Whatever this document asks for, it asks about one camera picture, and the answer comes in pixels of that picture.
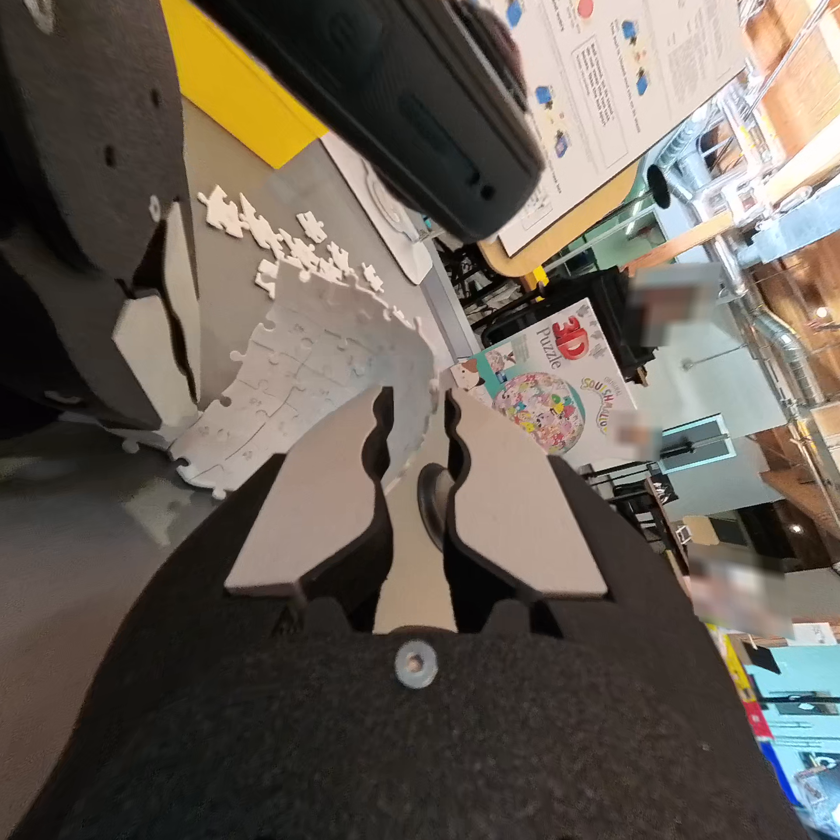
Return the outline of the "teal framed glass panel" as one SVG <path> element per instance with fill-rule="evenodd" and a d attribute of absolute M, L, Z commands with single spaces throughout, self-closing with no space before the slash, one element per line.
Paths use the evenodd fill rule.
<path fill-rule="evenodd" d="M 735 458 L 736 447 L 721 414 L 665 429 L 660 438 L 659 471 L 664 475 Z"/>

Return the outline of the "silver ventilation duct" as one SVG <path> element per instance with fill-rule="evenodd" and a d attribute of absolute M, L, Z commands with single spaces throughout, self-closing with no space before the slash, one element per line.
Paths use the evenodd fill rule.
<path fill-rule="evenodd" d="M 714 192 L 712 183 L 722 173 L 718 160 L 738 149 L 741 130 L 749 128 L 745 81 L 743 74 L 736 76 L 648 156 L 645 181 L 656 205 L 689 207 Z"/>

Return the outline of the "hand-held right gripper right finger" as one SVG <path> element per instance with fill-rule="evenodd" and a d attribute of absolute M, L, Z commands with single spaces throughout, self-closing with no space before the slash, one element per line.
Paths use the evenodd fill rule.
<path fill-rule="evenodd" d="M 499 604 L 526 629 L 556 622 L 560 602 L 599 602 L 608 586 L 549 457 L 467 392 L 445 395 L 445 577 L 456 629 L 478 634 Z"/>

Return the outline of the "wooden board with instruction sheet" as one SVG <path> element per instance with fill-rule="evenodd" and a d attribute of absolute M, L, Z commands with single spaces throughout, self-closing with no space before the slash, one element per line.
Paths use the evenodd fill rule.
<path fill-rule="evenodd" d="M 534 270 L 621 204 L 637 163 L 743 68 L 736 1 L 480 2 L 519 49 L 539 186 L 481 243 L 506 277 Z"/>

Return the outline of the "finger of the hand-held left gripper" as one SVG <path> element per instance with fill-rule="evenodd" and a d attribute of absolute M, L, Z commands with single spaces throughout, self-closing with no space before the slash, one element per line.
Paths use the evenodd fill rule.
<path fill-rule="evenodd" d="M 194 258 L 182 205 L 174 201 L 161 220 L 161 298 L 175 367 L 192 401 L 201 398 L 201 312 Z"/>
<path fill-rule="evenodd" d="M 127 300 L 112 339 L 156 411 L 159 425 L 186 426 L 197 418 L 186 374 L 175 360 L 172 330 L 160 297 Z"/>

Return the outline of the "white flat stand base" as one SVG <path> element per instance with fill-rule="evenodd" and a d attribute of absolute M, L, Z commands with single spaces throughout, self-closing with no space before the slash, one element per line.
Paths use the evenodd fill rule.
<path fill-rule="evenodd" d="M 328 132 L 320 142 L 404 276 L 413 285 L 421 285 L 433 261 L 404 205 L 391 194 L 372 164 L 338 135 Z"/>

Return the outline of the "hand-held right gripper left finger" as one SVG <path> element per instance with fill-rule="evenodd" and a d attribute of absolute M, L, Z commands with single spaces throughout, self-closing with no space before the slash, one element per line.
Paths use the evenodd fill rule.
<path fill-rule="evenodd" d="M 332 599 L 370 633 L 392 568 L 393 526 L 382 486 L 394 393 L 368 388 L 288 451 L 224 583 L 228 594 L 303 607 Z"/>

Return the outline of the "group of puzzle pieces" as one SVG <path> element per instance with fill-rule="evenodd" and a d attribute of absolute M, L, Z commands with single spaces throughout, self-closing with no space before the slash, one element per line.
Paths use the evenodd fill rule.
<path fill-rule="evenodd" d="M 347 249 L 328 239 L 323 222 L 314 213 L 296 215 L 301 235 L 295 235 L 282 227 L 272 226 L 242 193 L 235 201 L 220 185 L 215 185 L 209 194 L 198 192 L 196 198 L 204 206 L 207 226 L 231 238 L 250 238 L 256 247 L 267 253 L 256 269 L 255 284 L 270 300 L 276 298 L 281 267 L 299 270 L 304 279 L 317 276 L 350 282 L 375 295 L 382 294 L 384 282 L 375 268 L 364 262 L 354 263 Z"/>

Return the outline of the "colourful printed box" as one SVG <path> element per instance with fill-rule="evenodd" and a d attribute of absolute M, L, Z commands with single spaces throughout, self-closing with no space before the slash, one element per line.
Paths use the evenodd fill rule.
<path fill-rule="evenodd" d="M 455 385 L 573 467 L 635 460 L 637 409 L 588 298 L 449 368 Z"/>

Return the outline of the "black round puzzle stand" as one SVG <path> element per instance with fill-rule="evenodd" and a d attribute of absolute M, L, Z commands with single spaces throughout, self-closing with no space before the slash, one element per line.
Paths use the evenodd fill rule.
<path fill-rule="evenodd" d="M 419 516 L 427 536 L 440 553 L 444 552 L 448 500 L 454 484 L 448 469 L 438 463 L 426 464 L 417 477 Z"/>

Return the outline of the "partly built puzzle ball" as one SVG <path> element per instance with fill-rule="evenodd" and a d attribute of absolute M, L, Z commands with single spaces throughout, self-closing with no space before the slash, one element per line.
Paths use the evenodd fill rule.
<path fill-rule="evenodd" d="M 290 270 L 243 353 L 237 376 L 170 455 L 185 483 L 222 500 L 275 454 L 373 386 L 393 390 L 391 458 L 383 487 L 396 486 L 422 447 L 438 405 L 434 350 L 367 276 Z"/>

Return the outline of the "yellow box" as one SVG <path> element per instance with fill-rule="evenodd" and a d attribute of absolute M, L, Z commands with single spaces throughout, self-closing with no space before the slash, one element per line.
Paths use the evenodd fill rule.
<path fill-rule="evenodd" d="M 188 1 L 161 1 L 182 95 L 279 169 L 328 129 Z"/>

